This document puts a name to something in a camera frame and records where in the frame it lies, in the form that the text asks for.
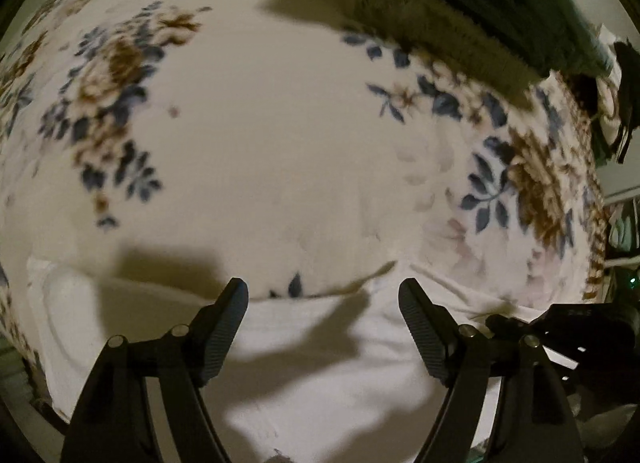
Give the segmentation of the white and black clothes heap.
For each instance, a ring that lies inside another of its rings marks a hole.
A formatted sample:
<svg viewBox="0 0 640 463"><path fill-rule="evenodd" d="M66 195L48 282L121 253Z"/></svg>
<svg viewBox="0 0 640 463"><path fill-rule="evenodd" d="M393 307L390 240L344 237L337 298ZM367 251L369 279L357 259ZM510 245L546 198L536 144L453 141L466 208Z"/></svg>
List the white and black clothes heap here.
<svg viewBox="0 0 640 463"><path fill-rule="evenodd" d="M613 42L611 75L597 79L597 113L591 119L591 146L598 167L623 164L639 128L639 53L629 41Z"/></svg>

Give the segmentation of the white pants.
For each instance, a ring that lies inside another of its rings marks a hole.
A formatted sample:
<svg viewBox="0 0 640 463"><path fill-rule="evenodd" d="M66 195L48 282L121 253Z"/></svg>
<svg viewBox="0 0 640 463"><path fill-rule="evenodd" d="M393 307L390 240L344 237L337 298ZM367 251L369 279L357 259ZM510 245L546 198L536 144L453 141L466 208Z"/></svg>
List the white pants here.
<svg viewBox="0 0 640 463"><path fill-rule="evenodd" d="M235 462L410 462L445 387L429 376L398 308L399 268L341 296L272 298L248 307L203 398ZM27 299L53 406L71 417L107 339L156 339L188 323L202 298L97 280L29 261Z"/></svg>

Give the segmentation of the dark green clothing pile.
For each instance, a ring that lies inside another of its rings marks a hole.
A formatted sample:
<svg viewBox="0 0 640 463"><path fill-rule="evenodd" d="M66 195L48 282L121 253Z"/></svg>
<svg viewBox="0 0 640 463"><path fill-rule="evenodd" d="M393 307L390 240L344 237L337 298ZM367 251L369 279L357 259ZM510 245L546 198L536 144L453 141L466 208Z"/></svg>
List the dark green clothing pile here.
<svg viewBox="0 0 640 463"><path fill-rule="evenodd" d="M345 0L378 36L424 49L522 105L553 73L606 76L613 61L574 0Z"/></svg>

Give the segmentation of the floral fleece blanket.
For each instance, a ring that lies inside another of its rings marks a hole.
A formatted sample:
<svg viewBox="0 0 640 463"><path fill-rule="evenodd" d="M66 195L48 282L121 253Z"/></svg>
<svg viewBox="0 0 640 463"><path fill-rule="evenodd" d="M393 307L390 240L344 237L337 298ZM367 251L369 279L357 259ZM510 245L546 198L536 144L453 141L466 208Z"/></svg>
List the floral fleece blanket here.
<svg viewBox="0 0 640 463"><path fill-rule="evenodd" d="M602 198L565 79L466 75L341 0L29 0L1 44L1 330L42 360L37 257L213 296L431 269L593 298Z"/></svg>

